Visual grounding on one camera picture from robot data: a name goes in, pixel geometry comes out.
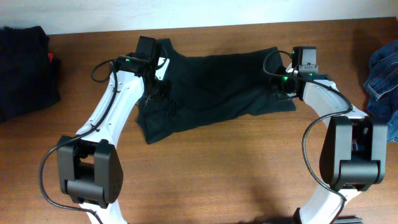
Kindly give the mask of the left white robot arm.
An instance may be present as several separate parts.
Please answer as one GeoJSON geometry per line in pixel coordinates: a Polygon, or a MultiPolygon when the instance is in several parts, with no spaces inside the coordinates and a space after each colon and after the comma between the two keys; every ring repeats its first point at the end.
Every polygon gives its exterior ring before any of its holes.
{"type": "Polygon", "coordinates": [[[123,169],[117,146],[124,125],[142,97],[163,98],[166,56],[122,55],[108,61],[108,86],[94,112],[73,137],[60,138],[60,190],[92,223],[125,223],[118,197],[123,169]]]}

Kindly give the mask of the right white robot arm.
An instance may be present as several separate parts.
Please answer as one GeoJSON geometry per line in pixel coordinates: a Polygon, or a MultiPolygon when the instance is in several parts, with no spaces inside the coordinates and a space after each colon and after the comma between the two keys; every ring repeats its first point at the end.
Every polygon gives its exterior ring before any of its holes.
{"type": "Polygon", "coordinates": [[[387,126],[357,109],[328,75],[288,68],[272,77],[282,93],[299,98],[318,115],[302,137],[304,162],[318,187],[308,202],[296,209],[291,223],[353,223],[339,215],[350,200],[382,182],[387,126]],[[313,171],[307,153],[309,132],[318,123],[327,127],[320,175],[313,171]]]}

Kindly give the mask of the dark green t-shirt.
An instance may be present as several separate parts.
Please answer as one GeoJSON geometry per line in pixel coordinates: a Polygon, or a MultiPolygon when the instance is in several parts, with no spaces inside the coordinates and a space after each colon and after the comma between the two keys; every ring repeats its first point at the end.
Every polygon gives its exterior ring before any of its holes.
{"type": "Polygon", "coordinates": [[[170,60],[164,80],[171,82],[168,100],[139,100],[138,125],[146,143],[173,133],[239,116],[295,111],[292,100],[277,96],[270,73],[284,69],[277,47],[231,55],[186,57],[170,39],[161,39],[170,60]]]}

